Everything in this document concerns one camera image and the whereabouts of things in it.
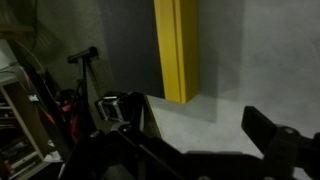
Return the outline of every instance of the black metal bracket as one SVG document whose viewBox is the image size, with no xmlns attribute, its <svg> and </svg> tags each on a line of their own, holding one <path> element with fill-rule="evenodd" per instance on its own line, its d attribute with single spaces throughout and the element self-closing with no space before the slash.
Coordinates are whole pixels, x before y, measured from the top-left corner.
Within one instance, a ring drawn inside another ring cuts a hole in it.
<svg viewBox="0 0 320 180">
<path fill-rule="evenodd" d="M 123 124 L 106 135 L 96 131 L 81 139 L 61 179 L 101 179 L 108 167 L 117 164 L 136 179 L 291 180 L 294 167 L 319 179 L 318 134 L 311 140 L 290 127 L 276 126 L 254 107 L 245 108 L 242 127 L 263 152 L 263 159 L 241 153 L 182 154 Z"/>
</svg>

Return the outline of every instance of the black object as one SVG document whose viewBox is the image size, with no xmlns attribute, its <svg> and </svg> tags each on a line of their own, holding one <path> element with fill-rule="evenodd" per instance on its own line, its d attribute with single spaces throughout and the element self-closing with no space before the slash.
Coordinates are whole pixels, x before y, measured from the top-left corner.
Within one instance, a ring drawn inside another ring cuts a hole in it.
<svg viewBox="0 0 320 180">
<path fill-rule="evenodd" d="M 140 93 L 108 92 L 95 105 L 102 120 L 124 122 L 130 121 L 133 107 L 142 101 Z"/>
<path fill-rule="evenodd" d="M 68 57 L 68 63 L 78 63 L 81 70 L 81 79 L 74 94 L 71 104 L 71 112 L 74 111 L 75 103 L 79 104 L 80 132 L 81 134 L 90 134 L 96 130 L 96 126 L 89 111 L 88 89 L 87 89 L 87 66 L 91 69 L 91 59 L 98 56 L 98 50 L 90 47 L 80 53 Z"/>
<path fill-rule="evenodd" d="M 133 118 L 139 118 L 141 107 L 135 107 Z M 263 159 L 230 153 L 181 154 L 130 125 L 120 125 L 107 135 L 96 131 L 82 138 L 60 179 L 101 179 L 116 164 L 136 179 L 291 180 L 294 167 L 320 178 L 319 134 L 308 139 L 290 127 L 278 127 L 254 107 L 245 108 L 242 128 L 263 152 Z"/>
</svg>

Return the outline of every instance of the cable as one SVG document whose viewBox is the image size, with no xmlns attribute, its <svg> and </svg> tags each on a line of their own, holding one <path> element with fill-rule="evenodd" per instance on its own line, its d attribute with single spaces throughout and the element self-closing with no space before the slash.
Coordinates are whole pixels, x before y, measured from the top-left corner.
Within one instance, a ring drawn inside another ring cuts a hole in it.
<svg viewBox="0 0 320 180">
<path fill-rule="evenodd" d="M 33 52 L 37 45 L 37 38 L 38 38 L 38 0 L 34 0 L 34 19 L 33 19 L 33 30 L 34 30 L 34 37 L 31 48 L 29 49 L 30 52 Z"/>
<path fill-rule="evenodd" d="M 11 66 L 11 65 L 6 66 L 6 67 L 4 67 L 4 68 L 0 69 L 0 71 L 3 71 L 3 70 L 8 69 L 8 68 L 10 68 L 10 67 L 12 67 L 12 66 Z"/>
<path fill-rule="evenodd" d="M 25 47 L 21 42 L 17 41 L 17 40 L 14 40 L 17 44 L 19 44 L 21 47 L 23 47 L 23 49 L 25 49 L 31 56 L 34 57 L 34 59 L 37 61 L 37 63 L 39 64 L 39 66 L 41 67 L 42 69 L 42 73 L 43 73 L 43 77 L 42 77 L 42 80 L 43 82 L 46 82 L 45 81 L 45 71 L 44 71 L 44 68 L 42 66 L 42 64 L 40 63 L 39 59 L 27 48 Z"/>
</svg>

